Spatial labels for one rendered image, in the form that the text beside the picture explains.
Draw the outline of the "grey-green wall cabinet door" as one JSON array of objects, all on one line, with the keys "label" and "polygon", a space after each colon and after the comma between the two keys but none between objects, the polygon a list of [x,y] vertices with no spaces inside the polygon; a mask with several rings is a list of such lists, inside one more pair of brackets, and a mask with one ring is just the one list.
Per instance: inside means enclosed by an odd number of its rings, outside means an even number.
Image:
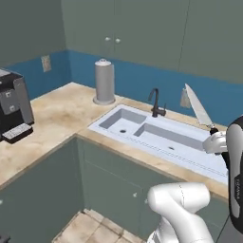
[{"label": "grey-green wall cabinet door", "polygon": [[243,0],[190,0],[179,69],[243,84]]},{"label": "grey-green wall cabinet door", "polygon": [[115,0],[61,0],[68,50],[111,58]]},{"label": "grey-green wall cabinet door", "polygon": [[190,0],[115,0],[119,60],[177,70]]}]

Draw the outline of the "grey paper towel roll holder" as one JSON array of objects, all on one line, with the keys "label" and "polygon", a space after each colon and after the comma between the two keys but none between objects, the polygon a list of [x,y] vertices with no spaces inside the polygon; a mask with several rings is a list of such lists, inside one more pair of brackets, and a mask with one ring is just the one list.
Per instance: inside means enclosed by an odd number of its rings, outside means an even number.
[{"label": "grey paper towel roll holder", "polygon": [[99,105],[109,105],[115,101],[115,68],[105,59],[95,63],[96,96],[93,102]]}]

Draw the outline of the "white double-basin sink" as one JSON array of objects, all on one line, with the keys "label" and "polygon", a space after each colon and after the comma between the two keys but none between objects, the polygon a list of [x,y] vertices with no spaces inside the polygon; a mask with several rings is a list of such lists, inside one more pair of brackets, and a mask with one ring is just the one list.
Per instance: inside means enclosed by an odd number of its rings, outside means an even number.
[{"label": "white double-basin sink", "polygon": [[88,126],[89,130],[129,144],[202,176],[228,184],[228,170],[220,155],[207,154],[202,142],[208,131],[119,104]]}]

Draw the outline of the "beige wall socket plate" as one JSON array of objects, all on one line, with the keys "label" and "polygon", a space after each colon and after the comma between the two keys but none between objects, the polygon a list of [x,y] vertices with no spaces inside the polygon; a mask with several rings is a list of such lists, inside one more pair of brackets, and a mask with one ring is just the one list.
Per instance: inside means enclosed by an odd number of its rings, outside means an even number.
[{"label": "beige wall socket plate", "polygon": [[189,99],[189,97],[187,95],[187,91],[186,91],[185,88],[183,88],[182,92],[181,92],[180,105],[182,107],[186,107],[186,108],[190,108],[191,107],[190,99]]},{"label": "beige wall socket plate", "polygon": [[46,56],[42,56],[41,57],[41,61],[42,61],[42,66],[43,66],[43,70],[44,72],[48,72],[51,70],[51,61],[50,61],[50,57],[48,55]]}]

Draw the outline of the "black and grey coffee machine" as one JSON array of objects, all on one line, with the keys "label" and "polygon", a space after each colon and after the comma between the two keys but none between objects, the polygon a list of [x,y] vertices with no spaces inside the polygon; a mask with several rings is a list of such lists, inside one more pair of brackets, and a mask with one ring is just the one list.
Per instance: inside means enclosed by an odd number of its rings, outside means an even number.
[{"label": "black and grey coffee machine", "polygon": [[0,141],[15,143],[33,132],[33,112],[23,75],[0,68]]}]

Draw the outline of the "black sink tap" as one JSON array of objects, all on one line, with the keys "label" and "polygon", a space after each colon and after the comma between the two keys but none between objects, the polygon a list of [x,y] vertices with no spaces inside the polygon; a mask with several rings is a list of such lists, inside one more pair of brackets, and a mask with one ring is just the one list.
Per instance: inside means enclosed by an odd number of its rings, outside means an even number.
[{"label": "black sink tap", "polygon": [[153,94],[156,94],[154,106],[151,109],[152,116],[156,118],[158,115],[165,116],[166,115],[166,107],[163,107],[162,109],[159,108],[158,100],[159,100],[159,90],[157,88],[153,88],[149,94],[148,100],[151,101]]}]

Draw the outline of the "grey-green base cabinet door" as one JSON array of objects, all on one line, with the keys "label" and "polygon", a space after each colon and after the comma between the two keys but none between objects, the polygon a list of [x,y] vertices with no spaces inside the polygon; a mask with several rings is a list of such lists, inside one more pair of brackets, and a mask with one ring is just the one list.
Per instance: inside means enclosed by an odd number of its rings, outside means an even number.
[{"label": "grey-green base cabinet door", "polygon": [[90,208],[127,231],[137,234],[141,187],[89,162],[85,168]]},{"label": "grey-green base cabinet door", "polygon": [[160,215],[152,211],[148,203],[144,203],[150,188],[159,184],[160,181],[156,181],[142,186],[139,237],[143,240],[147,240],[160,223]]}]

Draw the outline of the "grey-green base cabinet run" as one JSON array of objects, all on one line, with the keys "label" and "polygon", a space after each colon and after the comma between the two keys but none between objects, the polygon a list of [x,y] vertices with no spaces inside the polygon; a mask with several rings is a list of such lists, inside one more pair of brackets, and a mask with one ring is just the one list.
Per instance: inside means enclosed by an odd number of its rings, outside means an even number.
[{"label": "grey-green base cabinet run", "polygon": [[84,206],[71,140],[0,191],[0,243],[51,243]]}]

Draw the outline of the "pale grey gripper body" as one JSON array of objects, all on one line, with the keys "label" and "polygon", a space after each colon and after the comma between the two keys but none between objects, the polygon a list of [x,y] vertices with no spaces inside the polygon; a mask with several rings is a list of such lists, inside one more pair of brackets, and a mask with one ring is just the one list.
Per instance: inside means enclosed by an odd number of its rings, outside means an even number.
[{"label": "pale grey gripper body", "polygon": [[203,149],[208,154],[221,154],[227,152],[226,132],[218,131],[202,142]]}]

